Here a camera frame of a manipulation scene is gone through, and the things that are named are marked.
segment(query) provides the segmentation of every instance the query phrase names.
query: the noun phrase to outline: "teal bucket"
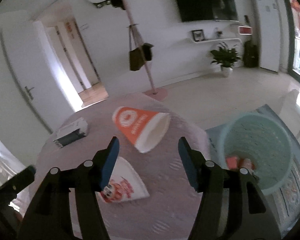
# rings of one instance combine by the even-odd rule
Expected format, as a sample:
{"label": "teal bucket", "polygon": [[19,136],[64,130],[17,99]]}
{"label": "teal bucket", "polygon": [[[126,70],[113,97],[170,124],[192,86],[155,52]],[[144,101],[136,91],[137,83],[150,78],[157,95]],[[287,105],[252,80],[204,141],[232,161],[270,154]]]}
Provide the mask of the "teal bucket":
{"label": "teal bucket", "polygon": [[258,113],[246,113],[229,122],[217,144],[218,158],[227,169],[226,157],[249,158],[264,195],[278,190],[291,171],[290,137],[276,121]]}

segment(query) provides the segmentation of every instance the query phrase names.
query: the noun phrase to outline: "black television screen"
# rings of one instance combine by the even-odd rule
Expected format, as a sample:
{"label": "black television screen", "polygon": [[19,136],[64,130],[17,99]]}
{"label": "black television screen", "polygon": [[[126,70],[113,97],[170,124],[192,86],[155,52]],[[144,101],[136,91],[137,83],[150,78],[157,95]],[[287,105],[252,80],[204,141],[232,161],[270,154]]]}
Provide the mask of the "black television screen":
{"label": "black television screen", "polygon": [[234,0],[177,0],[182,22],[238,21]]}

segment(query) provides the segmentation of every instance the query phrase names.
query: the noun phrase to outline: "black photo frame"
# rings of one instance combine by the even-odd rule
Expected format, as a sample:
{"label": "black photo frame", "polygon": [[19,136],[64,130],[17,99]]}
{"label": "black photo frame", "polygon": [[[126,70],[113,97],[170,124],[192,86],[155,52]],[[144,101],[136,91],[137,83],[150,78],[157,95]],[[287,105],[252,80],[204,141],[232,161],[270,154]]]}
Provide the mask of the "black photo frame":
{"label": "black photo frame", "polygon": [[204,41],[204,31],[203,30],[193,30],[192,32],[192,38],[195,42]]}

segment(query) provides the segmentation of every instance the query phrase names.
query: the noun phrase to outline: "pink tablecloth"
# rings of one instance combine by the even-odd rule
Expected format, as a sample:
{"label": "pink tablecloth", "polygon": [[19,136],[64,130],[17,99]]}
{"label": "pink tablecloth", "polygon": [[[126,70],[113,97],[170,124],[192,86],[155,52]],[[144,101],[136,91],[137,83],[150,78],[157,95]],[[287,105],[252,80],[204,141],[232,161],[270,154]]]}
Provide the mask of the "pink tablecloth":
{"label": "pink tablecloth", "polygon": [[[169,129],[162,141],[150,152],[139,153],[112,123],[111,116],[119,106],[171,113]],[[125,158],[143,180],[150,197],[125,203],[98,201],[109,235],[126,239],[177,239],[188,237],[196,217],[201,194],[190,187],[178,154],[178,140],[185,136],[190,146],[210,159],[208,137],[204,130],[186,122],[160,102],[143,94],[111,98],[73,114],[64,124],[83,117],[89,134],[70,145],[58,148],[53,134],[43,146],[37,160],[34,195],[52,167],[68,170],[92,159],[105,149],[113,136],[120,141],[119,156]],[[74,195],[70,195],[72,221],[76,236],[80,229],[75,212]]]}

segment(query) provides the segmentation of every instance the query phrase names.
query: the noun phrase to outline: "silver screw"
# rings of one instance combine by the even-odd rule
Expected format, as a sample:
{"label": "silver screw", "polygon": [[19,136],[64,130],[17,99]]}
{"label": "silver screw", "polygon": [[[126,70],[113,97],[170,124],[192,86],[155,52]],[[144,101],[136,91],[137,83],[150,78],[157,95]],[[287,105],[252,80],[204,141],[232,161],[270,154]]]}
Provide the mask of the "silver screw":
{"label": "silver screw", "polygon": [[214,166],[214,162],[213,161],[206,161],[206,166],[207,167],[213,167]]}
{"label": "silver screw", "polygon": [[91,167],[93,165],[93,161],[91,160],[85,161],[83,165],[86,167]]}
{"label": "silver screw", "polygon": [[248,170],[246,168],[241,168],[240,173],[246,175],[246,174],[248,174]]}
{"label": "silver screw", "polygon": [[59,172],[59,169],[58,169],[58,168],[52,168],[52,169],[50,170],[50,173],[51,173],[52,175],[57,174],[58,172]]}

